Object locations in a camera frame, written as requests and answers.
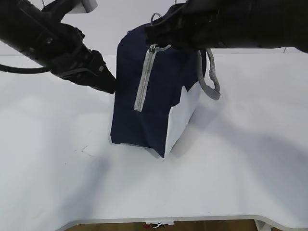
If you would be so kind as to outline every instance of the bag handle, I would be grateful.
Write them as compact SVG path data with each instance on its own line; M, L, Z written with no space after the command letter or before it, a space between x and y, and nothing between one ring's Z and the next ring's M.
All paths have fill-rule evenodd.
M203 74L198 74L198 81L200 83L202 90L205 92L205 94L208 95L208 97L210 97L213 100L219 100L221 96L220 85L219 85L219 81L216 75L216 65L215 65L215 60L214 60L214 55L212 53L212 49L207 49L206 53L210 60L209 76L210 76L210 79L213 81L215 88L213 89L209 85L206 84ZM199 62L200 62L200 66L202 67L202 56L200 52L199 52Z

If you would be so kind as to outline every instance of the bag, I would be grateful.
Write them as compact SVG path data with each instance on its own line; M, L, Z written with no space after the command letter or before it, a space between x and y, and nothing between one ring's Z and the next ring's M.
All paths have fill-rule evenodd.
M211 50L148 45L146 26L130 31L118 46L111 139L152 148L164 158L188 125L202 89L218 100L220 87ZM206 53L215 89L204 81Z

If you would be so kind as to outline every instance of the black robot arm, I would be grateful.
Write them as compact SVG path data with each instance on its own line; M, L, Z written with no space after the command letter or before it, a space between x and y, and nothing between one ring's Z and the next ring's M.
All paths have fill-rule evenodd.
M0 41L43 66L24 69L0 65L0 70L23 74L51 71L78 85L114 93L116 79L102 55L83 44L79 29L61 23L77 3L55 0L40 11L28 0L0 0Z
M307 0L188 0L146 28L179 48L296 47L308 52Z

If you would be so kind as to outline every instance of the table surface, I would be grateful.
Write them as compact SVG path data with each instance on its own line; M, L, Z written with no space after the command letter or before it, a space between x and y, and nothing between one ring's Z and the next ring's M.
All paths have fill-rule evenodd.
M105 56L113 73L115 59ZM308 55L216 61L222 98L202 95L167 159L111 144L113 96L1 73L0 230L236 218L308 230Z

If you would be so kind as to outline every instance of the zipper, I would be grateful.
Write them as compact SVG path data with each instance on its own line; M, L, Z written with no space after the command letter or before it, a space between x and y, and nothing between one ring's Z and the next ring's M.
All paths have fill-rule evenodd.
M153 64L154 64L157 53L161 51L165 51L169 49L170 47L171 46L168 45L164 48L160 48L160 47L156 47L156 45L151 45L150 48L148 49L145 55L142 75L141 75L138 92L136 96L135 111L142 112L144 102L145 102L146 92L148 90L150 75L152 72Z

